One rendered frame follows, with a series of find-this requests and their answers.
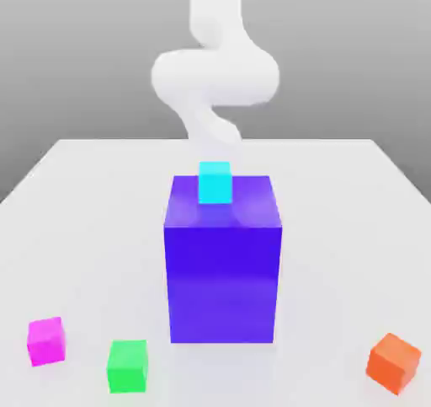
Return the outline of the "small orange cube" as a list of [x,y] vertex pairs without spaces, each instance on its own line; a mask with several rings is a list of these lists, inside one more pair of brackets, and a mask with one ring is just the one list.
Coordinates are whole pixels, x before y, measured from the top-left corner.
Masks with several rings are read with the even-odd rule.
[[393,333],[386,334],[371,350],[366,375],[395,395],[410,383],[422,352]]

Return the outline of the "large purple box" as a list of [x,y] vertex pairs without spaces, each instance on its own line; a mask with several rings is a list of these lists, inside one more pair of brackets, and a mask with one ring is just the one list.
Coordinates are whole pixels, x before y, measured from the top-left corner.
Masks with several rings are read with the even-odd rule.
[[173,179],[164,222],[173,343],[270,343],[282,222],[267,176],[236,176],[233,201],[198,202],[198,179]]

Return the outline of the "small green cube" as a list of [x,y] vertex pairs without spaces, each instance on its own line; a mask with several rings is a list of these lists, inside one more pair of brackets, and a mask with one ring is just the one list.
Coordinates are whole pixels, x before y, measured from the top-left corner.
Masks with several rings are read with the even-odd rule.
[[145,393],[148,376],[146,340],[113,340],[106,371],[112,394]]

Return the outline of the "small magenta cube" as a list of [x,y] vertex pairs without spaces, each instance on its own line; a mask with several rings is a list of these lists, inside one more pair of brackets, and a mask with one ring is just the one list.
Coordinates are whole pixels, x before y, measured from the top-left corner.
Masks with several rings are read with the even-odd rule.
[[31,321],[28,326],[27,349],[33,367],[64,361],[66,335],[61,317]]

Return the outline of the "small cyan cube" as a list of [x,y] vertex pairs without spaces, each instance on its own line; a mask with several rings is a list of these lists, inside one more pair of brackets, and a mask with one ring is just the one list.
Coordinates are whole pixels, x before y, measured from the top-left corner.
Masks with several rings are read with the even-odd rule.
[[198,177],[200,204],[231,204],[232,174],[229,162],[200,162]]

